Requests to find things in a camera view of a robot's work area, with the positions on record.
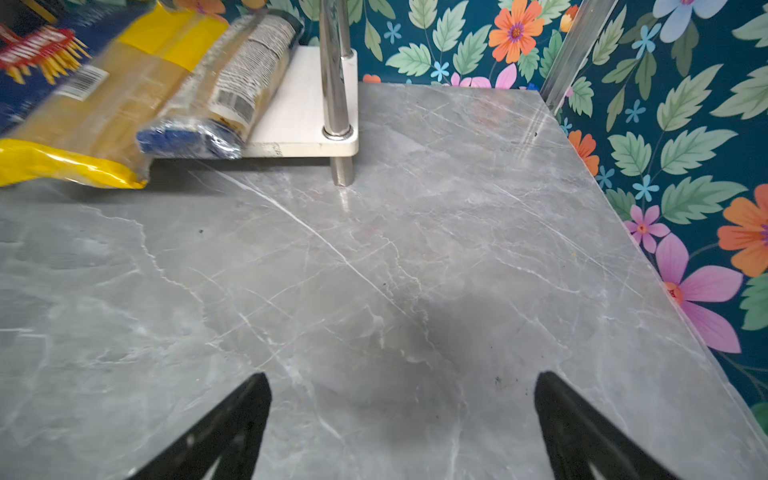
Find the clear spaghetti bag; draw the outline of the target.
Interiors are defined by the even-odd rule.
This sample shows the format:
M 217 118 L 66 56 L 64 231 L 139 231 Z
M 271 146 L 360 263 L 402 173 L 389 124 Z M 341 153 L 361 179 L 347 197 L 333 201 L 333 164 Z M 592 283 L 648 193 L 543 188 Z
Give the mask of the clear spaghetti bag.
M 236 20 L 136 134 L 155 158 L 239 159 L 279 88 L 303 25 L 282 10 Z

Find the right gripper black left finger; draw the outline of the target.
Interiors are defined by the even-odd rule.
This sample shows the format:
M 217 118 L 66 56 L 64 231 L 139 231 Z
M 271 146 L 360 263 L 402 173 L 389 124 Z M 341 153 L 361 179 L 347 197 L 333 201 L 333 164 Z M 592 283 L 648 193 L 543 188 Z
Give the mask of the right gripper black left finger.
M 250 479 L 266 429 L 272 391 L 255 373 L 131 479 Z

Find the blue Barilla spaghetti bag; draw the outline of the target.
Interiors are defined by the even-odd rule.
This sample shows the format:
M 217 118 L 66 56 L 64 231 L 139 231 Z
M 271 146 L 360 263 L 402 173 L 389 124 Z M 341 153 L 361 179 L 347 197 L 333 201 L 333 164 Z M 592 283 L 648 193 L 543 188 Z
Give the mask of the blue Barilla spaghetti bag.
M 1 132 L 153 6 L 151 1 L 3 1 Z

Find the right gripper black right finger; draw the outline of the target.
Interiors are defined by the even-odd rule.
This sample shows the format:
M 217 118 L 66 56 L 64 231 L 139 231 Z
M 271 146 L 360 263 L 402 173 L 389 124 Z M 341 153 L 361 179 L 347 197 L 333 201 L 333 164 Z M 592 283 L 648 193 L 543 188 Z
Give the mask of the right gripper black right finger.
M 534 404 L 556 479 L 675 479 L 558 375 L 538 375 Z

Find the yellow spaghetti bag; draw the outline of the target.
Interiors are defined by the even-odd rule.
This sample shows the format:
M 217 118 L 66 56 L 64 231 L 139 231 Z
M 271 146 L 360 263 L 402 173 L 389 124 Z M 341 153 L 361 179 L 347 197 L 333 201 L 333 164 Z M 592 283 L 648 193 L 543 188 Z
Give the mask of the yellow spaghetti bag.
M 136 134 L 228 27 L 220 13 L 153 2 L 26 117 L 1 132 L 1 184 L 68 180 L 142 189 L 151 161 Z

